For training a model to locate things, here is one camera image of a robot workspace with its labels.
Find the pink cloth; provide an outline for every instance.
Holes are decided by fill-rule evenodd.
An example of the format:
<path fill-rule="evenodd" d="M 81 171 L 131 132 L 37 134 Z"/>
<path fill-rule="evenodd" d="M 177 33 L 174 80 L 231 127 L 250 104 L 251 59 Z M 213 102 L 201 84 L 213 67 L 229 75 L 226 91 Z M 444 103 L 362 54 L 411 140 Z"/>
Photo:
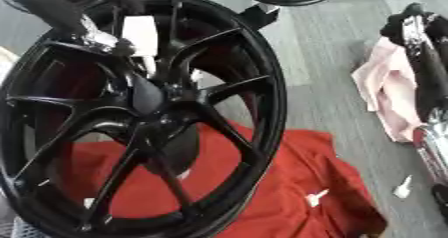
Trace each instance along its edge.
<path fill-rule="evenodd" d="M 367 63 L 352 73 L 367 109 L 376 112 L 393 141 L 412 141 L 421 125 L 415 108 L 415 75 L 404 48 L 381 38 Z"/>

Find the white plastic piece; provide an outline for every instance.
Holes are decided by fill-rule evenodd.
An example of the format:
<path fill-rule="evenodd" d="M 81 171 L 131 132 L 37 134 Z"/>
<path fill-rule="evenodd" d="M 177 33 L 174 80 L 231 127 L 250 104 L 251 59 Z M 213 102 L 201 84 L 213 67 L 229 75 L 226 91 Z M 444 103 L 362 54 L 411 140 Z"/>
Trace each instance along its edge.
<path fill-rule="evenodd" d="M 202 78 L 204 78 L 204 73 L 201 70 L 195 69 L 191 74 L 191 80 L 193 82 L 198 82 Z"/>
<path fill-rule="evenodd" d="M 326 189 L 318 194 L 309 194 L 306 196 L 306 200 L 312 208 L 316 207 L 320 203 L 320 199 L 328 194 L 330 190 Z"/>
<path fill-rule="evenodd" d="M 408 198 L 409 194 L 411 193 L 411 182 L 412 182 L 412 175 L 409 175 L 406 177 L 403 184 L 395 188 L 394 195 L 402 200 Z"/>
<path fill-rule="evenodd" d="M 122 36 L 134 45 L 133 57 L 157 55 L 159 36 L 153 16 L 126 17 Z"/>
<path fill-rule="evenodd" d="M 84 207 L 86 207 L 86 209 L 90 208 L 90 206 L 92 206 L 94 200 L 95 200 L 95 198 L 85 198 L 84 199 Z"/>
<path fill-rule="evenodd" d="M 180 180 L 184 180 L 184 179 L 188 178 L 188 176 L 190 176 L 190 173 L 191 173 L 191 169 L 188 169 L 188 170 L 184 171 L 182 174 L 180 174 L 179 176 L 177 176 L 177 178 Z"/>
<path fill-rule="evenodd" d="M 11 71 L 18 58 L 14 53 L 0 47 L 0 84 Z"/>
<path fill-rule="evenodd" d="M 143 63 L 145 64 L 147 77 L 151 78 L 156 74 L 156 62 L 154 61 L 154 57 L 152 56 L 144 56 L 143 57 Z"/>

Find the wheel spoke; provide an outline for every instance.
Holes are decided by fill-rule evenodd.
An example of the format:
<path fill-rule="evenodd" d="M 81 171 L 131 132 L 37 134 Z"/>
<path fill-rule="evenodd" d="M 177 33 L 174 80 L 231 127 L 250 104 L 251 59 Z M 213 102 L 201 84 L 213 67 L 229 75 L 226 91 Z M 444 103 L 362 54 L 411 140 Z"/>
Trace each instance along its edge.
<path fill-rule="evenodd" d="M 22 178 L 23 175 L 34 166 L 49 162 L 51 159 L 53 159 L 56 156 L 57 147 L 61 145 L 62 142 L 74 140 L 82 136 L 81 131 L 73 132 L 73 130 L 79 127 L 82 119 L 83 118 L 77 117 L 74 114 L 70 115 L 70 117 L 68 117 L 68 119 L 64 121 L 64 123 L 59 127 L 56 135 L 48 142 L 43 144 L 38 149 L 34 157 L 29 160 L 19 171 L 19 173 L 15 176 L 15 180 L 19 180 L 20 178 Z"/>
<path fill-rule="evenodd" d="M 121 33 L 123 32 L 124 18 L 125 18 L 125 15 L 123 14 L 123 11 L 118 7 L 114 7 L 113 22 L 112 22 L 112 35 L 117 38 L 120 38 Z"/>
<path fill-rule="evenodd" d="M 173 4 L 173 14 L 171 15 L 170 21 L 170 33 L 169 33 L 169 42 L 177 39 L 177 26 L 179 25 L 179 12 L 182 10 L 183 4 L 182 2 L 175 2 Z"/>
<path fill-rule="evenodd" d="M 227 98 L 247 91 L 259 92 L 269 86 L 269 75 L 258 76 L 241 82 L 222 84 L 203 89 L 210 104 L 218 104 Z"/>
<path fill-rule="evenodd" d="M 90 55 L 93 56 L 107 56 L 106 53 L 101 52 L 99 50 L 92 50 L 89 47 L 85 47 L 85 46 L 81 46 L 78 44 L 73 44 L 73 43 L 67 43 L 67 42 L 58 42 L 58 41 L 47 41 L 44 43 L 45 46 L 47 47 L 55 47 L 55 48 L 59 48 L 59 49 L 64 49 L 64 50 L 74 50 L 74 51 L 78 51 L 78 52 L 83 52 L 83 53 L 88 53 Z"/>
<path fill-rule="evenodd" d="M 171 61 L 171 68 L 176 69 L 179 66 L 184 66 L 182 63 L 185 60 L 191 60 L 192 56 L 197 56 L 202 53 L 204 50 L 212 47 L 214 45 L 219 45 L 222 43 L 226 43 L 234 39 L 236 36 L 241 34 L 240 28 L 230 29 L 219 34 L 209 36 L 205 39 L 202 39 L 198 42 L 189 45 L 182 50 L 180 50 L 176 56 Z"/>
<path fill-rule="evenodd" d="M 83 216 L 80 225 L 82 231 L 90 231 L 95 221 L 107 216 L 114 195 L 140 163 L 142 163 L 142 159 L 139 151 L 131 142 Z"/>
<path fill-rule="evenodd" d="M 80 100 L 65 99 L 65 98 L 52 98 L 52 97 L 36 97 L 36 96 L 8 96 L 6 99 L 8 102 L 29 102 L 46 105 L 61 106 L 69 109 L 74 109 L 75 105 Z"/>
<path fill-rule="evenodd" d="M 200 107 L 202 120 L 212 128 L 223 134 L 241 152 L 242 161 L 248 164 L 254 163 L 259 158 L 259 153 L 235 128 L 213 107 L 204 105 Z"/>
<path fill-rule="evenodd" d="M 156 163 L 158 170 L 160 171 L 160 176 L 168 185 L 168 188 L 174 194 L 176 199 L 181 205 L 181 211 L 187 217 L 196 216 L 198 213 L 196 209 L 192 206 L 192 200 L 188 195 L 187 191 L 183 188 L 173 169 L 169 165 L 168 161 L 165 159 L 163 152 L 157 152 L 152 159 Z"/>

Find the paper tag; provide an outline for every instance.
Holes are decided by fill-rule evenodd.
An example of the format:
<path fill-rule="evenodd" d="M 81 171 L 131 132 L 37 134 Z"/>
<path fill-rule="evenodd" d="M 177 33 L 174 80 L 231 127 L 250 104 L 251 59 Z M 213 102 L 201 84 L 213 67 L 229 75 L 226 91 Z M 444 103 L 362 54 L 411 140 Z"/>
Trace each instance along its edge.
<path fill-rule="evenodd" d="M 122 36 L 135 46 L 133 57 L 156 56 L 159 36 L 152 16 L 126 17 Z"/>

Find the wheel rim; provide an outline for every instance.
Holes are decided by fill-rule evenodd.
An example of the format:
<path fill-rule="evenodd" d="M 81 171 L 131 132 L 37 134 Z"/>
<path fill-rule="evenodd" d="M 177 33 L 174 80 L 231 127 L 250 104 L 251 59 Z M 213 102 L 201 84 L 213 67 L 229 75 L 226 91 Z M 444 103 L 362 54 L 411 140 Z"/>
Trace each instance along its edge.
<path fill-rule="evenodd" d="M 21 58 L 3 85 L 2 187 L 17 212 L 44 232 L 57 237 L 210 235 L 233 219 L 229 212 L 238 212 L 243 207 L 278 147 L 286 116 L 285 85 L 266 41 L 238 15 L 205 0 L 144 1 L 148 14 L 156 18 L 162 42 L 157 74 L 150 80 L 134 69 L 135 63 L 128 59 L 111 59 L 61 48 L 51 42 L 57 35 L 50 32 Z M 88 12 L 98 24 L 106 26 L 111 21 L 110 8 L 107 4 L 97 5 Z M 221 60 L 221 64 L 214 61 L 223 55 L 229 56 L 227 60 Z M 78 63 L 76 61 L 95 63 L 95 68 L 73 71 L 68 67 L 65 69 L 71 71 L 63 72 L 62 77 L 83 73 L 83 78 L 77 80 L 82 82 L 78 87 L 87 89 L 82 96 L 72 92 L 68 93 L 71 97 L 59 96 L 64 88 L 77 86 L 64 80 L 62 85 L 57 83 L 55 90 L 52 86 L 61 74 L 53 74 L 55 69 L 60 69 L 54 66 Z M 233 69 L 223 68 L 234 64 Z M 226 84 L 196 88 L 190 81 L 191 66 L 221 78 Z M 101 82 L 85 80 L 89 76 L 99 77 L 98 74 L 101 74 Z M 214 107 L 235 94 L 242 95 L 254 120 L 250 142 Z M 63 117 L 55 117 L 48 108 L 68 111 L 58 110 L 64 112 L 61 112 Z M 23 146 L 24 125 L 30 119 L 40 119 L 46 126 L 52 126 L 43 118 L 45 115 L 61 118 L 53 127 L 57 132 L 52 131 L 53 136 L 27 161 Z M 219 187 L 192 202 L 176 178 L 180 170 L 174 171 L 173 163 L 161 152 L 170 139 L 184 134 L 198 122 L 213 127 L 231 141 L 241 152 L 241 163 Z M 62 148 L 70 141 L 92 131 L 105 133 L 126 144 L 126 150 L 92 206 L 85 209 L 77 207 L 58 191 L 45 172 L 49 159 L 60 157 Z M 187 167 L 195 157 L 193 154 L 184 159 L 190 161 Z M 145 219 L 111 216 L 108 207 L 113 195 L 136 166 L 149 160 L 157 166 L 158 175 L 175 195 L 180 210 Z"/>

